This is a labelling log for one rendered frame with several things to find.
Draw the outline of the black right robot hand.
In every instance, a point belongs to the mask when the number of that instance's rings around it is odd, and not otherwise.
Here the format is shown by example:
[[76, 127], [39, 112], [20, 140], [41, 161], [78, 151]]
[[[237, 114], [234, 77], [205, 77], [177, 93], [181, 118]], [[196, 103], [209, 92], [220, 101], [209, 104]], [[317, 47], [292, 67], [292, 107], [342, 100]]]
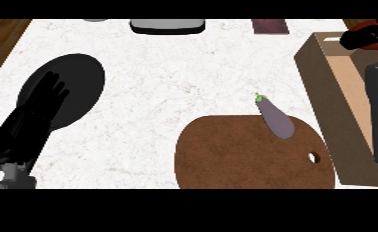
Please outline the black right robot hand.
[[373, 160], [378, 163], [378, 63], [364, 68], [364, 91], [370, 104]]

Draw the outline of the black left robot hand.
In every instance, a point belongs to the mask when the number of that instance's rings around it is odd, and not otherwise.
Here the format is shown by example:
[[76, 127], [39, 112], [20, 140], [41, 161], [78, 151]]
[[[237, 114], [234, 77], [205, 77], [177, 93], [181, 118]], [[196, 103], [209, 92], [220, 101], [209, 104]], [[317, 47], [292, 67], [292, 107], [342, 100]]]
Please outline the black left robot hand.
[[25, 103], [0, 125], [0, 165], [16, 163], [31, 171], [68, 94], [59, 74], [47, 72]]

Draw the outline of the brown cardboard box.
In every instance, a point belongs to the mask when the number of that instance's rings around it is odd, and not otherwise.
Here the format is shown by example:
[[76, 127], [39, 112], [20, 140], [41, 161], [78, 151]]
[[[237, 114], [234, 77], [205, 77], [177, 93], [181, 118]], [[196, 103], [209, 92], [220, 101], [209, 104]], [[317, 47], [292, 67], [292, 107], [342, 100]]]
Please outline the brown cardboard box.
[[314, 32], [293, 60], [339, 183], [378, 187], [364, 92], [364, 68], [378, 62], [378, 51], [347, 50], [339, 45], [341, 35], [341, 32]]

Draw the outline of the brown wooden cutting board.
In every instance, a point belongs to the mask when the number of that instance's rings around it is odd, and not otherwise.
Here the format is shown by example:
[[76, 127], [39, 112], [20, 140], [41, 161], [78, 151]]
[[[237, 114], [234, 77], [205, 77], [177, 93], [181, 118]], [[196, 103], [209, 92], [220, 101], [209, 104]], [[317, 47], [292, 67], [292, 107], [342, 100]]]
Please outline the brown wooden cutting board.
[[175, 145], [174, 172], [183, 189], [330, 189], [335, 175], [324, 143], [292, 118], [293, 135], [280, 139], [258, 115], [196, 118]]

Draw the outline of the black oval plate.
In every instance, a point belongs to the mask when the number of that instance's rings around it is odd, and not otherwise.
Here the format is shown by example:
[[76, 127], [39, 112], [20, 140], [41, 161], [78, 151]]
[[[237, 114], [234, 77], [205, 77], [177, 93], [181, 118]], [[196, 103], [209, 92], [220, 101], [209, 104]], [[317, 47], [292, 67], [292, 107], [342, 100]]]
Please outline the black oval plate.
[[59, 74], [69, 94], [51, 120], [50, 130], [69, 126], [91, 110], [104, 86], [104, 70], [94, 57], [85, 54], [66, 54], [50, 60], [28, 77], [17, 95], [20, 106], [47, 72]]

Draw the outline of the purple eggplant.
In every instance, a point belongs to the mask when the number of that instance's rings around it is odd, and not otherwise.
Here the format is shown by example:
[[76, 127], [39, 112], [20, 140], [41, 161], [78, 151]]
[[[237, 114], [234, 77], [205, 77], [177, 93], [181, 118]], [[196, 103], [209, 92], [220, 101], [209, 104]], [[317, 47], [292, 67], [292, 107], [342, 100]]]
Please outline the purple eggplant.
[[255, 105], [271, 133], [277, 138], [288, 139], [295, 132], [291, 118], [261, 94], [255, 94]]

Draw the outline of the dark maroon flat object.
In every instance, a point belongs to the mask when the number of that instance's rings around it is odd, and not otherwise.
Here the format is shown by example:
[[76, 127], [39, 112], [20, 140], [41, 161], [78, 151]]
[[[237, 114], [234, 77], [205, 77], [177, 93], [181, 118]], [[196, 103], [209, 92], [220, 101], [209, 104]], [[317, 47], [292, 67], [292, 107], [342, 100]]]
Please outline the dark maroon flat object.
[[288, 25], [283, 19], [252, 19], [255, 34], [288, 34]]

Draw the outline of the grey and black appliance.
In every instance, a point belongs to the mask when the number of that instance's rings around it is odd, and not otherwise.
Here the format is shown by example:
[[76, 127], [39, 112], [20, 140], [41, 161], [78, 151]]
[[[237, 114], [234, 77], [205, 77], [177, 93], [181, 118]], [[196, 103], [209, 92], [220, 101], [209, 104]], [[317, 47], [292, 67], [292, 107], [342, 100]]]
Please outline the grey and black appliance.
[[187, 35], [205, 30], [203, 19], [131, 19], [131, 31], [147, 35]]

